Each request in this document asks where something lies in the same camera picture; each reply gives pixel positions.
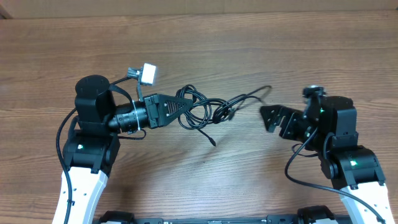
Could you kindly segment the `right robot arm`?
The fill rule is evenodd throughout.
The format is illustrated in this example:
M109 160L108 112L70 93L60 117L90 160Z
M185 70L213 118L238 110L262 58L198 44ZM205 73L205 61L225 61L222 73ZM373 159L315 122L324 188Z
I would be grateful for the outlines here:
M372 150L358 143L357 111L350 98L306 94L305 110L282 105L262 106L266 130L280 126L280 137L301 142L288 163L303 149L320 160L331 186L311 184L289 176L300 185L337 193L352 223L393 223L386 177Z

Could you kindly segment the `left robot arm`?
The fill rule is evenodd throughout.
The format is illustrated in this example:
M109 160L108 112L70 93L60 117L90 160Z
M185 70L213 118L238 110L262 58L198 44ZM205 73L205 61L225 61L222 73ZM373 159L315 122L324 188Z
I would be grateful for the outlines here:
M101 75L82 78L75 91L67 141L56 147L63 173L54 223L91 223L125 133L167 126L193 106L162 94L134 101Z

